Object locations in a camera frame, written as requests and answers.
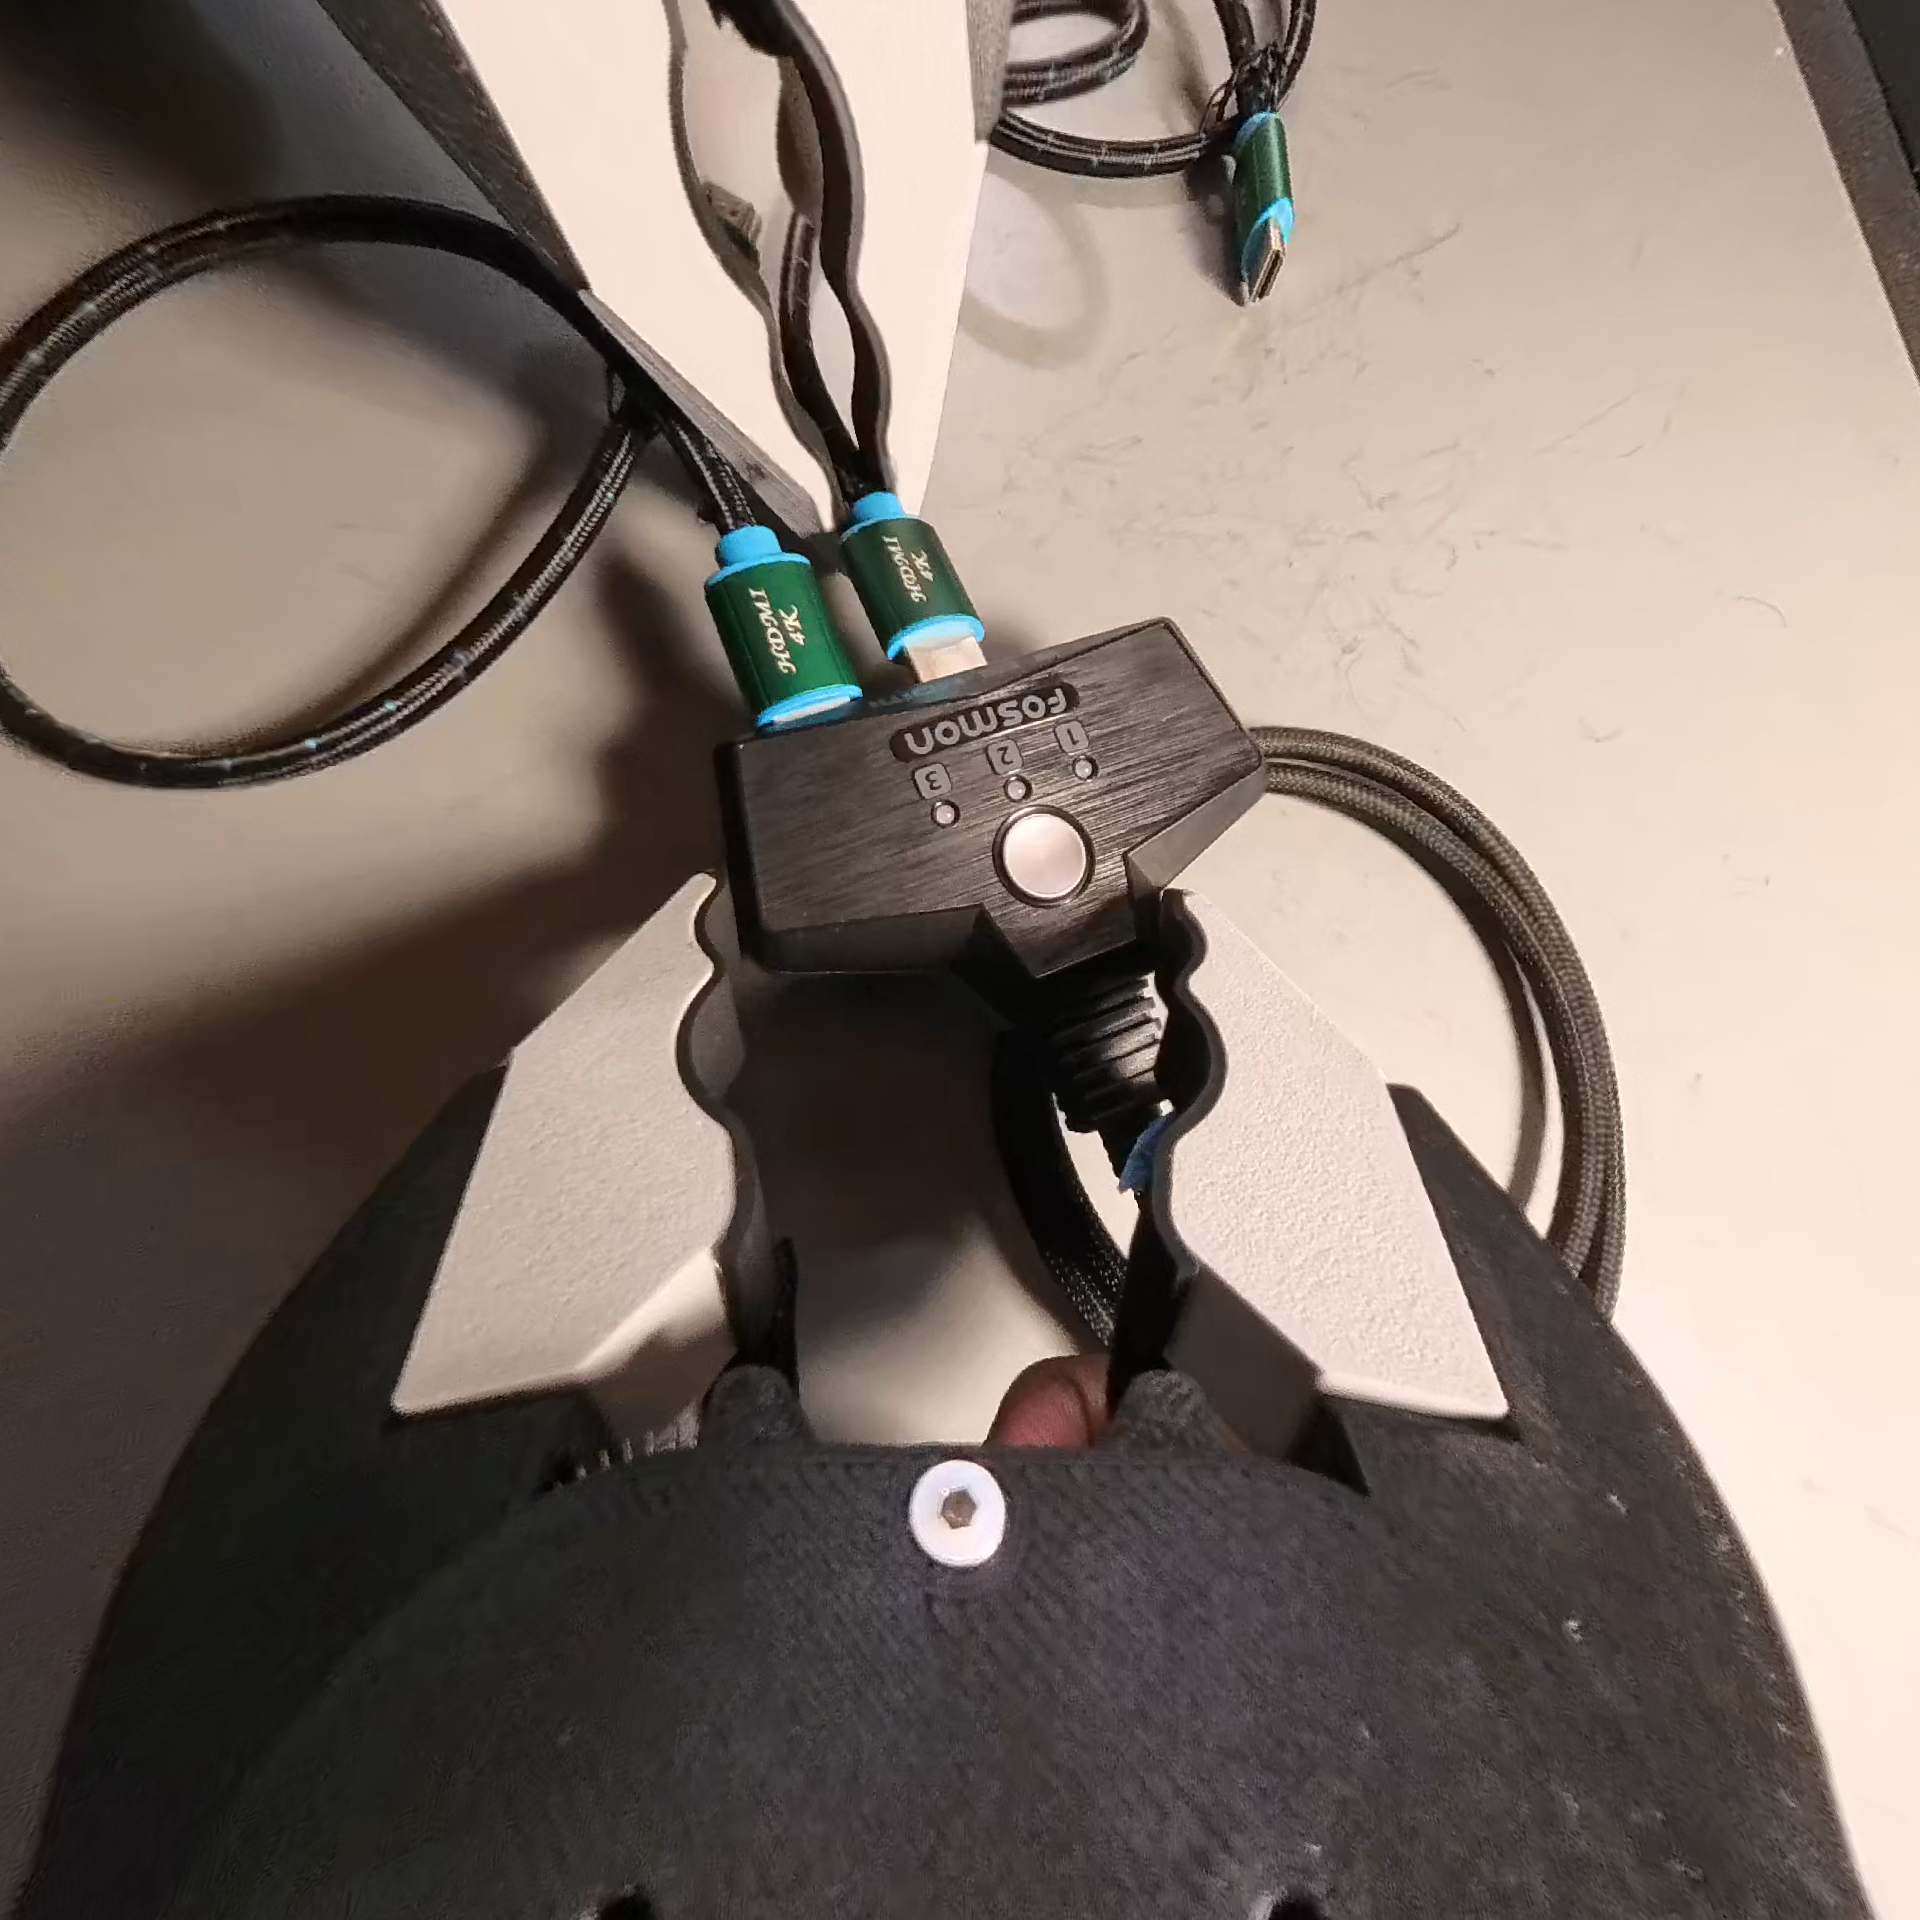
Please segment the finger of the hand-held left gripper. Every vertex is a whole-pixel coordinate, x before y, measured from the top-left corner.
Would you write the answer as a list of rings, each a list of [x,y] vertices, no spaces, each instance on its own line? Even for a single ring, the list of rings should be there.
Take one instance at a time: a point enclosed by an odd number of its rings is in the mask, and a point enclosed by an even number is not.
[[[781,391],[778,308],[728,252],[685,133],[681,4],[470,3],[449,26],[612,345],[789,528],[832,472]]]
[[[1006,3],[821,3],[813,28],[857,141],[856,288],[884,353],[896,493],[922,504],[1011,61],[1011,10]]]

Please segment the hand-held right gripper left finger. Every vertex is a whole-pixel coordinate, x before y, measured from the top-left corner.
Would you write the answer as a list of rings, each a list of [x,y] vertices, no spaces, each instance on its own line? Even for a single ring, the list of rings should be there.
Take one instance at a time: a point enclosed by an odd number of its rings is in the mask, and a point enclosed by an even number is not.
[[[685,1420],[776,1307],[728,884],[691,875],[509,1055],[392,1405]]]

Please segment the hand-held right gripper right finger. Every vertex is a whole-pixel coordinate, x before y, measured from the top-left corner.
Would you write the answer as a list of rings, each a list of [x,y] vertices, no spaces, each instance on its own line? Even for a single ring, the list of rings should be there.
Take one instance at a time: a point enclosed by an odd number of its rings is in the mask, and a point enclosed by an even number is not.
[[[1316,1401],[1492,1429],[1506,1394],[1381,1071],[1201,891],[1158,922],[1169,1113],[1133,1146],[1147,1361],[1258,1453]]]

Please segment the black hdmi switch box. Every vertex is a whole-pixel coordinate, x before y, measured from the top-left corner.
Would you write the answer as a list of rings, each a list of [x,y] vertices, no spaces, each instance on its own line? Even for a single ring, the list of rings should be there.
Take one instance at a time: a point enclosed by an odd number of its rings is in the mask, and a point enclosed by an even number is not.
[[[1138,949],[1265,759],[1150,620],[742,737],[716,783],[752,961],[1019,992]]]

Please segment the person's right hand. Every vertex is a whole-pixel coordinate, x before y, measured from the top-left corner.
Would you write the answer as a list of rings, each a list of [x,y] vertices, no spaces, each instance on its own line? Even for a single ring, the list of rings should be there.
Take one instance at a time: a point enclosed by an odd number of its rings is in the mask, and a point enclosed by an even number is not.
[[[1090,1450],[1109,1423],[1109,1359],[1051,1355],[1027,1364],[1008,1384],[988,1432],[988,1448]]]

